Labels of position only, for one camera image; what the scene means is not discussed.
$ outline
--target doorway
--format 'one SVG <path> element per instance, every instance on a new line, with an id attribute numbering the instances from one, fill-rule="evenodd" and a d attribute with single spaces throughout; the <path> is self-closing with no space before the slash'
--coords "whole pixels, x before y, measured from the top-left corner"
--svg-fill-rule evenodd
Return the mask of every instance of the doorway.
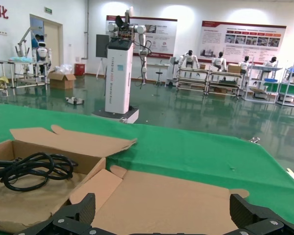
<path id="1" fill-rule="evenodd" d="M 63 64 L 63 29 L 62 24 L 49 21 L 47 19 L 30 15 L 30 26 L 39 27 L 39 31 L 33 31 L 34 35 L 40 36 L 40 41 L 46 43 L 46 47 L 51 49 L 51 69 Z"/>

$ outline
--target display board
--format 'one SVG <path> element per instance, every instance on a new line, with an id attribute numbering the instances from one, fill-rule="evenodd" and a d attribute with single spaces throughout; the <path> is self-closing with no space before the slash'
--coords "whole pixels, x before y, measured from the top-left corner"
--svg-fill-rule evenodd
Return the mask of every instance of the display board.
<path id="1" fill-rule="evenodd" d="M 108 25 L 115 23 L 116 16 L 107 16 L 106 34 L 109 34 Z M 176 37 L 177 20 L 147 17 L 131 17 L 131 24 L 145 25 L 146 40 L 151 41 L 149 57 L 169 59 L 174 53 L 174 44 Z M 135 41 L 138 43 L 138 35 L 135 35 Z M 138 55 L 139 46 L 134 45 L 134 55 Z"/>
<path id="2" fill-rule="evenodd" d="M 107 58 L 109 35 L 96 35 L 96 57 Z"/>
<path id="3" fill-rule="evenodd" d="M 210 62 L 223 51 L 227 62 L 238 63 L 245 56 L 263 63 L 278 56 L 286 26 L 203 21 L 198 59 Z"/>

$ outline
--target ceiling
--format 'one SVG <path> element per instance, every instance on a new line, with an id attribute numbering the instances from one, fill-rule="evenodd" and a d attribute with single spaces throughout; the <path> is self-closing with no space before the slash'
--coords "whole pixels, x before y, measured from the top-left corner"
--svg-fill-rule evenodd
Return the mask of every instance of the ceiling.
<path id="1" fill-rule="evenodd" d="M 294 2 L 294 0 L 253 0 L 253 1 Z"/>

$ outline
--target cable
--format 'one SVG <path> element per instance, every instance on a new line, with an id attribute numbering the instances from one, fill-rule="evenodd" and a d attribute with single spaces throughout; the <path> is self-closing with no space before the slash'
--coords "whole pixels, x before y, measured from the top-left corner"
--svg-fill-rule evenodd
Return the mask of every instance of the cable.
<path id="1" fill-rule="evenodd" d="M 147 40 L 145 45 L 142 45 L 142 44 L 140 44 L 140 43 L 138 43 L 136 41 L 134 41 L 134 44 L 136 46 L 138 46 L 138 47 L 143 47 L 144 49 L 147 49 L 148 53 L 147 53 L 146 56 L 152 54 L 152 51 L 150 50 L 152 43 L 151 43 L 150 40 Z M 144 82 L 144 80 L 143 80 L 143 67 L 145 65 L 145 61 L 143 60 L 143 57 L 142 57 L 141 54 L 138 54 L 138 55 L 139 55 L 139 58 L 141 59 L 142 66 L 141 66 L 141 76 L 139 76 L 137 79 L 142 78 L 142 81 L 141 81 L 141 83 L 138 86 L 136 85 L 136 83 L 134 83 L 134 84 L 135 84 L 136 87 L 140 87 L 140 89 L 141 89 L 142 88 L 142 85 L 143 85 L 143 82 Z"/>
<path id="2" fill-rule="evenodd" d="M 78 164 L 71 159 L 60 154 L 35 153 L 24 159 L 13 161 L 0 161 L 0 182 L 13 191 L 27 192 L 44 186 L 49 179 L 65 180 L 73 177 L 74 166 Z M 12 186 L 17 179 L 26 175 L 36 175 L 44 177 L 45 180 L 37 185 L 26 188 Z"/>

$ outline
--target white wall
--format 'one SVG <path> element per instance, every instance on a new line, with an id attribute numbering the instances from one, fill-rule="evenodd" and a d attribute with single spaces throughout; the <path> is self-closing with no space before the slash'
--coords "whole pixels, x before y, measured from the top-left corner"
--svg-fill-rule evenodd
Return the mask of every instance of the white wall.
<path id="1" fill-rule="evenodd" d="M 235 0 L 92 0 L 90 4 L 90 50 L 87 72 L 96 73 L 96 34 L 105 34 L 106 15 L 123 15 L 130 6 L 135 16 L 178 19 L 174 55 L 189 49 L 198 51 L 202 20 L 246 24 L 286 25 L 286 35 L 279 60 L 294 60 L 294 3 Z M 149 63 L 158 63 L 149 59 Z M 132 77 L 140 73 L 139 58 L 134 57 Z M 148 69 L 148 79 L 155 80 L 155 70 Z"/>
<path id="2" fill-rule="evenodd" d="M 44 36 L 45 29 L 44 29 L 44 22 L 41 19 L 37 19 L 34 17 L 30 17 L 30 26 L 31 27 L 40 27 L 40 30 L 33 30 L 34 35 L 42 35 Z"/>
<path id="3" fill-rule="evenodd" d="M 0 31 L 8 33 L 0 35 L 0 60 L 16 56 L 14 46 L 30 27 L 30 14 L 63 25 L 64 63 L 74 64 L 75 57 L 84 57 L 85 0 L 0 0 L 0 5 L 8 10 L 9 17 L 0 18 Z M 44 7 L 51 8 L 52 15 L 45 13 Z M 30 46 L 30 35 L 26 39 Z"/>

